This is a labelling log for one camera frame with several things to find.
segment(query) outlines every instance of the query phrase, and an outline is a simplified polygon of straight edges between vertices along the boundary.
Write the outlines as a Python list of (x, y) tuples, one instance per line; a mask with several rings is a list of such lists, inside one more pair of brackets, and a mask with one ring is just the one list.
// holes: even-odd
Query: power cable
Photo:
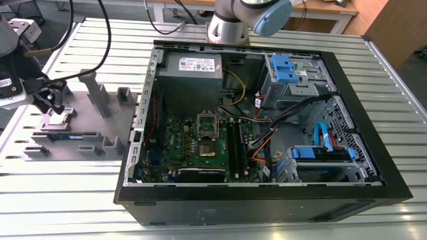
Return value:
[(103, 0), (98, 0), (98, 3), (99, 3), (99, 7), (101, 7), (101, 10), (102, 10), (102, 13), (105, 15), (106, 24), (107, 24), (109, 40), (107, 40), (107, 48), (106, 48), (105, 56), (102, 57), (102, 60), (101, 60), (99, 64), (97, 65), (97, 67), (94, 67), (91, 70), (85, 71), (85, 72), (79, 72), (79, 73), (77, 73), (74, 75), (70, 75), (70, 76), (65, 76), (65, 77), (57, 78), (54, 80), (50, 80), (50, 81), (46, 82), (46, 84), (54, 84), (54, 83), (58, 83), (58, 82), (65, 82), (69, 79), (74, 79), (74, 78), (78, 78), (78, 77), (82, 77), (82, 76), (87, 75), (87, 74), (91, 74), (98, 69), (101, 69), (101, 67), (103, 66), (103, 64), (106, 62), (106, 59), (109, 57), (109, 53), (110, 53), (110, 50), (111, 50), (111, 47), (113, 47), (113, 27), (111, 27), (111, 24), (110, 24), (110, 18), (109, 18), (109, 14), (107, 14), (107, 10), (106, 10), (106, 7), (105, 7)]

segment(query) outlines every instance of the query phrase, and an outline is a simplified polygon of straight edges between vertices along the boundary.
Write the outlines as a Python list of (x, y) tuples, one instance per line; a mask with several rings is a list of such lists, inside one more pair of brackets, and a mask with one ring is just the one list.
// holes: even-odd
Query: yellow wire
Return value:
[(240, 98), (238, 101), (236, 101), (234, 103), (230, 103), (230, 104), (222, 104), (222, 105), (219, 105), (221, 107), (230, 107), (230, 106), (234, 106), (234, 105), (237, 105), (238, 103), (241, 103), (242, 100), (246, 98), (248, 86), (246, 86), (246, 84), (244, 83), (244, 80), (241, 79), (241, 77), (238, 77), (238, 75), (237, 75), (234, 72), (231, 72), (231, 71), (229, 71), (229, 70), (225, 70), (225, 69), (223, 69), (223, 71), (227, 72), (227, 73), (230, 73), (230, 74), (236, 77), (236, 79), (240, 80), (240, 82), (241, 82), (241, 84), (242, 84), (242, 88), (244, 88), (242, 97)]

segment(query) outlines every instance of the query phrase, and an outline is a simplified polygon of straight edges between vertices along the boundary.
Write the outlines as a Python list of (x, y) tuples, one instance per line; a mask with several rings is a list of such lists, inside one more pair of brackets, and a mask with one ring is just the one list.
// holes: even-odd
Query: black cable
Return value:
[(63, 37), (62, 41), (59, 42), (59, 44), (53, 47), (53, 52), (55, 52), (58, 49), (61, 49), (65, 44), (67, 43), (67, 40), (70, 38), (70, 35), (73, 34), (74, 31), (74, 20), (75, 20), (75, 5), (74, 5), (74, 0), (70, 0), (70, 20), (69, 20), (69, 29), (67, 29), (67, 33), (66, 36)]
[(105, 56), (102, 57), (102, 60), (101, 60), (101, 62), (98, 64), (98, 66), (94, 67), (91, 70), (85, 71), (85, 72), (79, 72), (79, 73), (77, 73), (74, 75), (65, 76), (65, 77), (61, 77), (61, 78), (54, 79), (54, 80), (50, 80), (50, 81), (46, 82), (46, 84), (54, 84), (54, 83), (58, 83), (58, 82), (65, 82), (69, 79), (74, 79), (74, 78), (78, 78), (78, 77), (82, 77), (82, 76), (87, 75), (90, 73), (94, 73), (98, 69), (101, 69), (101, 67), (103, 66), (103, 64), (106, 62), (106, 59), (107, 59), (109, 53), (110, 53), (110, 49), (113, 47), (113, 27), (111, 27), (111, 24), (110, 24), (109, 14), (107, 14), (107, 10), (106, 10), (105, 4), (103, 4), (103, 0), (98, 0), (98, 3), (99, 3), (101, 10), (102, 10), (102, 14), (105, 15), (106, 24), (107, 24), (107, 34), (109, 34), (107, 48), (106, 48)]
[(146, 11), (147, 11), (147, 16), (149, 16), (150, 24), (151, 24), (154, 30), (155, 30), (158, 33), (161, 33), (162, 35), (170, 35), (170, 34), (175, 33), (178, 30), (181, 30), (182, 27), (181, 27), (181, 25), (178, 25), (177, 28), (175, 28), (173, 31), (167, 31), (167, 32), (161, 31), (161, 30), (157, 28), (157, 25), (155, 25), (154, 20), (153, 20), (153, 16), (151, 16), (150, 11), (149, 11), (147, 0), (145, 0), (145, 5), (146, 5)]
[(268, 142), (268, 144), (264, 147), (265, 150), (265, 159), (266, 159), (266, 167), (270, 170), (270, 175), (264, 178), (264, 183), (272, 183), (273, 182), (273, 177), (274, 177), (274, 161), (273, 161), (273, 156), (272, 156), (272, 142)]
[(178, 5), (181, 5), (181, 6), (182, 6), (182, 8), (185, 9), (185, 11), (187, 12), (189, 17), (190, 17), (190, 18), (191, 18), (191, 20), (193, 20), (193, 23), (194, 23), (194, 24), (198, 24), (198, 22), (197, 22), (197, 18), (195, 18), (195, 16), (193, 15), (193, 13), (190, 12), (189, 8), (185, 6), (185, 4), (183, 4), (182, 0), (175, 0), (175, 2), (178, 3)]
[(302, 4), (304, 4), (304, 11), (302, 11), (302, 16), (300, 18), (300, 21), (298, 21), (298, 24), (297, 24), (297, 27), (293, 29), (293, 31), (297, 31), (301, 26), (305, 24), (305, 21), (306, 21), (306, 17), (308, 17), (308, 4), (306, 4), (306, 0), (302, 0)]
[(330, 98), (333, 98), (333, 94), (325, 94), (321, 96), (313, 96), (306, 98), (304, 101), (301, 101), (300, 103), (294, 104), (292, 107), (289, 107), (273, 120), (273, 122), (269, 125), (269, 132), (262, 135), (262, 137), (260, 137), (258, 139), (256, 139), (256, 141), (253, 142), (253, 146), (257, 145), (261, 141), (266, 140), (272, 134), (276, 133), (276, 129), (278, 129), (280, 127), (280, 122), (286, 121), (290, 117), (293, 117), (296, 114), (298, 114), (302, 109), (312, 103), (314, 102), (320, 102), (320, 101), (328, 101)]

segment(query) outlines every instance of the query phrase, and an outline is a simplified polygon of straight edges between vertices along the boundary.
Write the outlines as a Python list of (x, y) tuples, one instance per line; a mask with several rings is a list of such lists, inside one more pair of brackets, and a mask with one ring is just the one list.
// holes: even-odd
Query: aluminum workbench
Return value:
[[(113, 49), (97, 80), (115, 92), (141, 92), (154, 40), (206, 41), (206, 27), (190, 25), (162, 36), (149, 22), (111, 20)], [(174, 23), (159, 23), (163, 31)], [(427, 114), (372, 42), (358, 36), (282, 31), (250, 33), (256, 46), (334, 52), (414, 198), (374, 208), (338, 223), (141, 226), (114, 204), (121, 161), (25, 161), (23, 137), (38, 127), (34, 106), (22, 106), (0, 137), (0, 239), (274, 239), (422, 240), (427, 236)], [(58, 78), (97, 66), (107, 46), (103, 19), (77, 23), (45, 72)], [(70, 81), (73, 91), (85, 86)]]

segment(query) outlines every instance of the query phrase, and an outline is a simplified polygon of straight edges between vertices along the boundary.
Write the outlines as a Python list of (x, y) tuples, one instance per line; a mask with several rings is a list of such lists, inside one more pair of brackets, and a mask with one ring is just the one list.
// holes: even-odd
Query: power supply label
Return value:
[(179, 59), (179, 70), (193, 72), (215, 72), (215, 59), (183, 57)]

